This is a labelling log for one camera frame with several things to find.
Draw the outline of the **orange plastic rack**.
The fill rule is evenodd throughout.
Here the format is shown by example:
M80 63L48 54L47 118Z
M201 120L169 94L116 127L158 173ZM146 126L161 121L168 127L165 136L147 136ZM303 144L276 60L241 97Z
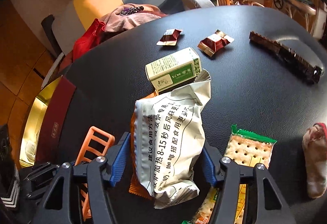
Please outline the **orange plastic rack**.
M112 147L114 143L114 136L95 126L91 126L79 151L75 166L88 164L98 156L105 156L108 149ZM82 216L84 221L86 221L88 218L91 218L87 184L82 184L80 193L82 196Z

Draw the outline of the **cracker pack green wrapper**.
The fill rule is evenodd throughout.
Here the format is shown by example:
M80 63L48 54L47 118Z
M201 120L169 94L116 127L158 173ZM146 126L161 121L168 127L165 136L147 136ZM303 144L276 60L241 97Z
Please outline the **cracker pack green wrapper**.
M276 140L231 126L231 135L224 153L239 165L254 167L255 164L264 164L269 168L273 147Z

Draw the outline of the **white orange snack bag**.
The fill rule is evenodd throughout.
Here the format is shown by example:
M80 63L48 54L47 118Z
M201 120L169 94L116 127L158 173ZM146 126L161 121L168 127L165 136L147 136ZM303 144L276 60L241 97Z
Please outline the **white orange snack bag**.
M201 112L211 99L211 76L135 102L131 119L130 193L164 209L199 195L193 167L205 145Z

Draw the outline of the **green white small box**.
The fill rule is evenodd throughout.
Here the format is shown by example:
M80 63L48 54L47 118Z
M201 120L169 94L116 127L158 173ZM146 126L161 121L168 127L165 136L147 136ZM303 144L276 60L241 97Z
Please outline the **green white small box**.
M201 60L193 48L185 48L145 66L147 79L157 92L163 92L197 77Z

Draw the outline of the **red chocolate candy packet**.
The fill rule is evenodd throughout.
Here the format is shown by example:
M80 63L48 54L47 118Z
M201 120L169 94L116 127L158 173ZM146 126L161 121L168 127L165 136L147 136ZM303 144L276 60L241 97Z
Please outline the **red chocolate candy packet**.
M226 45L232 42L234 42L232 37L222 32L221 30L216 30L215 33L201 40L197 47L202 52L212 57L216 52L223 49Z

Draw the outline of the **brown toy brick train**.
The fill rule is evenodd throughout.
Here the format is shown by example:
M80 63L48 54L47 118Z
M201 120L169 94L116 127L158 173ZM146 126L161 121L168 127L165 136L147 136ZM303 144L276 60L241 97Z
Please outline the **brown toy brick train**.
M313 66L294 50L277 41L270 40L254 31L249 34L249 40L282 61L295 75L299 76L309 84L317 84L323 73L322 68Z

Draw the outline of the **red gold storage box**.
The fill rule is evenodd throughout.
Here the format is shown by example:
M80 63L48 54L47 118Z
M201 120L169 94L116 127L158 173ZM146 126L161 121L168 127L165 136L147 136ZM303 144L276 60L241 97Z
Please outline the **red gold storage box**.
M60 76L35 97L20 147L23 168L57 161L60 135L75 90L74 84Z

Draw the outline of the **red cloth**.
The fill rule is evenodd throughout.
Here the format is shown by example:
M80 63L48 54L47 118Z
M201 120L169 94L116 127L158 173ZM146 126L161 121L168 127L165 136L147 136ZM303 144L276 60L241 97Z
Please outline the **red cloth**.
M98 46L103 41L104 34L105 23L98 18L94 19L86 32L74 43L73 50L62 60L59 70L65 69L92 48Z

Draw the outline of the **pink cloth on chair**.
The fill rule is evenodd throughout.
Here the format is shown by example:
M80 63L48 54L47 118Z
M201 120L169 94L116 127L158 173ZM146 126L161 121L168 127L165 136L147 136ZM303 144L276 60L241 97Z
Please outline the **pink cloth on chair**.
M137 6L143 6L144 10L129 16L119 15L124 8ZM166 16L167 14L164 14L158 7L151 4L129 3L117 7L112 12L101 17L100 20L105 23L105 33L118 33Z

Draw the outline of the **purple beads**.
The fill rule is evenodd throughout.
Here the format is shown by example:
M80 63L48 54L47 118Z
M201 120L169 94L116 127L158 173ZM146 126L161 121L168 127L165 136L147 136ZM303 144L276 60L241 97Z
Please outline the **purple beads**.
M135 14L138 12L142 12L144 10L143 6L137 6L137 7L127 7L124 8L121 12L120 12L120 16L129 16L131 14Z

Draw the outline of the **folding chair with clothes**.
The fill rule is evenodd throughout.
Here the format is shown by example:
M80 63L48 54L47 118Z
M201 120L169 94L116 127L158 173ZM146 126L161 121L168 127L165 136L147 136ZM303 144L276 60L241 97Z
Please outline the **folding chair with clothes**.
M286 9L286 14L294 19L296 13L299 13L304 19L304 28L309 33L312 27L310 26L310 17L317 14L317 9L311 0L273 0L273 5L279 11Z

